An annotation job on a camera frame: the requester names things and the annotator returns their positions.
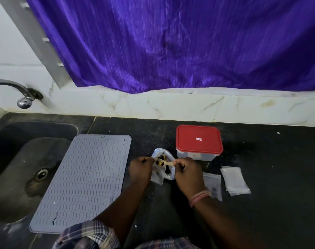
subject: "wavy pattern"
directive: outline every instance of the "wavy pattern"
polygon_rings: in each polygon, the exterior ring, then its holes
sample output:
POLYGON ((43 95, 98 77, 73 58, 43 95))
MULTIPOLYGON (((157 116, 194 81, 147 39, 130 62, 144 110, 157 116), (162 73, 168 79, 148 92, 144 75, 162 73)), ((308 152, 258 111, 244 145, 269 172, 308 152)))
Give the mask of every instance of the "wavy pattern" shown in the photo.
POLYGON ((61 233, 91 220, 121 193, 131 137, 76 136, 47 189, 30 230, 61 233))

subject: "pink thread bracelet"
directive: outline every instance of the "pink thread bracelet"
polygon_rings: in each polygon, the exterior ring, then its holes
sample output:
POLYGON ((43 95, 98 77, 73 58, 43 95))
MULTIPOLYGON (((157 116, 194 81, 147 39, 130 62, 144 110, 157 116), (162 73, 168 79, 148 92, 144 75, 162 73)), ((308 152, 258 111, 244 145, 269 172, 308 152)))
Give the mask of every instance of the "pink thread bracelet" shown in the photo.
POLYGON ((201 191, 194 195, 191 200, 189 201, 189 204, 191 208, 193 205, 195 205, 199 200, 203 199, 204 197, 210 197, 212 194, 208 190, 201 191))

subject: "plastic bag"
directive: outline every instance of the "plastic bag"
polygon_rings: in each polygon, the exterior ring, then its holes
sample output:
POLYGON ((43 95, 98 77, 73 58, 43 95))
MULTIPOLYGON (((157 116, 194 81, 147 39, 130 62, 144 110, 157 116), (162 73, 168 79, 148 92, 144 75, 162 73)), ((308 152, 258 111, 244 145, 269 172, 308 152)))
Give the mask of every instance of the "plastic bag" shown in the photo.
MULTIPOLYGON (((167 158, 168 162, 173 162, 175 158, 170 154, 170 152, 166 149, 163 148, 156 148, 152 154, 153 158, 158 158, 160 155, 165 155, 167 158)), ((175 179, 175 167, 174 166, 169 166, 169 165, 156 165, 153 164, 153 171, 152 171, 152 176, 150 180, 152 182, 155 182, 157 184, 162 185, 163 180, 168 179, 168 180, 174 180, 175 179), (169 167, 170 173, 166 174, 166 169, 167 166, 169 167)))
POLYGON ((244 181, 241 168, 222 166, 221 172, 226 184, 226 190, 230 196, 251 194, 250 189, 244 181))
POLYGON ((203 172, 203 176, 205 186, 212 194, 212 197, 216 197, 218 200, 222 201, 221 175, 203 172))

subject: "faucet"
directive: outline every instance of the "faucet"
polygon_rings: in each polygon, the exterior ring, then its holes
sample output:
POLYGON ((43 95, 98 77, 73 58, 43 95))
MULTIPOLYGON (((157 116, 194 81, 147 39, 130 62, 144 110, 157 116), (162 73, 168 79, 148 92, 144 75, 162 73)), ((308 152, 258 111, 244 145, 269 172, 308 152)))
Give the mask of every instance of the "faucet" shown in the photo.
POLYGON ((17 106, 22 109, 30 108, 35 99, 43 99, 43 95, 39 91, 33 88, 26 88, 25 86, 11 80, 0 79, 0 85, 12 86, 14 88, 17 88, 19 92, 22 93, 24 97, 19 99, 16 103, 17 106))

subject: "plaid shirt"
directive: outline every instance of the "plaid shirt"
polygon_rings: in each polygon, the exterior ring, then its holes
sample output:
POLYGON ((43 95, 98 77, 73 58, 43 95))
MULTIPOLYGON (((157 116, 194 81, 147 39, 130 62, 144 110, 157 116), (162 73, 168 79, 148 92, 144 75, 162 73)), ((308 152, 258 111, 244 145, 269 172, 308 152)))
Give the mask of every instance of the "plaid shirt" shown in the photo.
MULTIPOLYGON (((86 221, 66 228, 52 249, 116 249, 120 244, 112 228, 99 221, 86 221)), ((155 240, 136 249, 198 249, 187 238, 155 240)))

